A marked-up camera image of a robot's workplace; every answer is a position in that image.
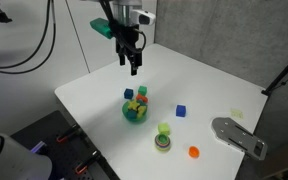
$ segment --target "white tabletop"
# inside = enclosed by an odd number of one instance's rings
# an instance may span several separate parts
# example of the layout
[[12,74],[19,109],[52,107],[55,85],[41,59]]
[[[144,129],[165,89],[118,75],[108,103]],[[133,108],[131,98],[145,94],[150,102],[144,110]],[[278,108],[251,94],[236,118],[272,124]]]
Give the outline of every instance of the white tabletop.
[[[115,62],[56,89],[55,93],[123,180],[232,180],[244,153],[218,141],[211,129],[215,117],[232,117],[253,132],[267,97],[262,88],[196,60],[153,44],[143,53],[143,66],[130,76],[130,66]],[[132,124],[122,115],[125,88],[147,86],[148,118]],[[177,104],[187,116],[175,116]],[[172,147],[154,146],[157,125],[167,122]],[[188,155],[197,146],[200,157]]]

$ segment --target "gray wall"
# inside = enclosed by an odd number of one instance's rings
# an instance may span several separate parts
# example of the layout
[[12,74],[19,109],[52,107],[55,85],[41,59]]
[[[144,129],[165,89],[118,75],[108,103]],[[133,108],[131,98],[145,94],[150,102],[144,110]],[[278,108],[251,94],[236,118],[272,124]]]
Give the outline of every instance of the gray wall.
[[[155,41],[267,87],[288,64],[288,0],[158,0]],[[275,91],[256,134],[288,142],[288,84]]]

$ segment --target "green cube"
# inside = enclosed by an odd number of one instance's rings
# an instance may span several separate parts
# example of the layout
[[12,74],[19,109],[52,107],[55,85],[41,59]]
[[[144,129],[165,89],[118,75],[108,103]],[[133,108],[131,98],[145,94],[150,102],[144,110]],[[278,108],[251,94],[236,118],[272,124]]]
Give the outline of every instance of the green cube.
[[140,86],[140,88],[138,88],[138,93],[141,94],[142,96],[146,96],[147,87],[145,87],[145,86]]
[[170,126],[167,123],[159,123],[158,132],[161,134],[170,135],[171,134]]

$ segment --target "orange bottle cap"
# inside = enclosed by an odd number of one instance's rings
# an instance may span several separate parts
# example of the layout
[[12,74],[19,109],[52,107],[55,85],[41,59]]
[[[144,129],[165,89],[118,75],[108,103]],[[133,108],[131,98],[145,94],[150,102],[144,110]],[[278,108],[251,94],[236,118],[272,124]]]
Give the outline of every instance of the orange bottle cap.
[[197,147],[195,146],[191,146],[188,154],[192,157],[192,158],[198,158],[200,156],[200,151],[197,149]]

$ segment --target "gray metal bracket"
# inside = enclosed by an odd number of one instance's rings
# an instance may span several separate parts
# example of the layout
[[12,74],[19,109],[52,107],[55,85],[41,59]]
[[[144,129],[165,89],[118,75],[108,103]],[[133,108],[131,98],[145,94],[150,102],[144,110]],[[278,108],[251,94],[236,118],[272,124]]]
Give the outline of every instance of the gray metal bracket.
[[215,135],[228,145],[237,147],[256,160],[265,159],[267,144],[231,118],[215,118],[212,128]]

